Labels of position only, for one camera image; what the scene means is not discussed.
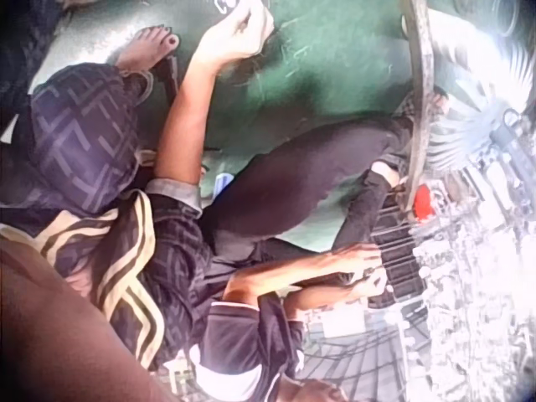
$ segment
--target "red object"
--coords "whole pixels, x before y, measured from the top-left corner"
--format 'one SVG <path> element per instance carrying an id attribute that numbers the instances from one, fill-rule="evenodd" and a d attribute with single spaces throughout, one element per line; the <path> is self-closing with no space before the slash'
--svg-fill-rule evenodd
<path id="1" fill-rule="evenodd" d="M 430 216 L 436 214 L 431 205 L 432 198 L 430 196 L 430 190 L 424 184 L 420 185 L 415 195 L 415 202 L 413 204 L 413 210 L 415 217 L 418 220 L 427 220 Z"/>

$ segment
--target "white cuff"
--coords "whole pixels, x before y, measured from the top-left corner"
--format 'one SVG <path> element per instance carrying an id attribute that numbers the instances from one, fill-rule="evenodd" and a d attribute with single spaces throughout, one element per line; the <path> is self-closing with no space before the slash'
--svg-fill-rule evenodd
<path id="1" fill-rule="evenodd" d="M 198 211 L 198 217 L 203 210 L 201 209 L 201 192 L 199 186 L 189 183 L 178 182 L 169 178 L 154 178 L 145 188 L 147 194 L 160 194 L 166 197 L 176 199 L 187 206 Z"/>
<path id="2" fill-rule="evenodd" d="M 244 303 L 234 303 L 231 301 L 213 301 L 211 306 L 226 306 L 226 307 L 244 307 L 244 308 L 250 308 L 251 310 L 255 310 L 256 312 L 259 312 L 259 307 L 256 306 L 250 306 L 249 304 Z"/>

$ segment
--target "green floor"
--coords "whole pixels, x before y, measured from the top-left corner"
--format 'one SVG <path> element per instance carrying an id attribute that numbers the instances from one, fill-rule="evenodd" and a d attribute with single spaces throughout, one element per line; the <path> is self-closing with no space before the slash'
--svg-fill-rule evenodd
<path id="1" fill-rule="evenodd" d="M 219 80 L 209 119 L 210 174 L 238 172 L 265 152 L 319 122 L 358 111 L 392 111 L 410 87 L 408 43 L 398 0 L 265 0 L 276 31 L 263 53 Z M 449 8 L 451 2 L 432 2 Z M 103 0 L 76 13 L 54 43 L 37 82 L 82 61 L 105 62 L 139 28 L 164 23 L 182 40 L 182 70 L 202 33 L 222 15 L 213 0 Z M 147 102 L 142 132 L 154 144 L 167 111 L 162 88 Z M 324 203 L 286 237 L 314 249 L 331 244 L 343 218 L 339 199 Z"/>

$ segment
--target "bare foot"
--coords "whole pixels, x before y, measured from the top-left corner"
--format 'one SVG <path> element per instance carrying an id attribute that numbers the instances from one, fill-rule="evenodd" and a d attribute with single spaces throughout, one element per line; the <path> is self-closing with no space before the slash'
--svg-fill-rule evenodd
<path id="1" fill-rule="evenodd" d="M 148 71 L 178 47 L 178 36 L 170 28 L 145 28 L 119 55 L 116 67 L 126 71 Z"/>
<path id="2" fill-rule="evenodd" d="M 398 186 L 400 183 L 399 173 L 385 162 L 374 162 L 370 170 L 383 176 L 387 183 L 391 185 L 391 188 Z"/>

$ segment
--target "hand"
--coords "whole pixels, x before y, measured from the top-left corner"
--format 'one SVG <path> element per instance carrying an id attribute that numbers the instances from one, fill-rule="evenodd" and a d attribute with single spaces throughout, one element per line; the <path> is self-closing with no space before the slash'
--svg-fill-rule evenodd
<path id="1" fill-rule="evenodd" d="M 383 264 L 379 247 L 370 243 L 350 245 L 334 251 L 332 256 L 335 258 L 334 271 L 357 274 L 358 277 L 362 277 L 367 268 L 376 268 Z"/>
<path id="2" fill-rule="evenodd" d="M 261 52 L 274 30 L 274 18 L 261 0 L 240 0 L 223 21 L 201 38 L 193 61 L 218 73 L 226 64 Z"/>
<path id="3" fill-rule="evenodd" d="M 353 299 L 383 295 L 385 285 L 387 285 L 387 271 L 385 268 L 378 268 L 369 277 L 355 283 L 352 290 Z"/>

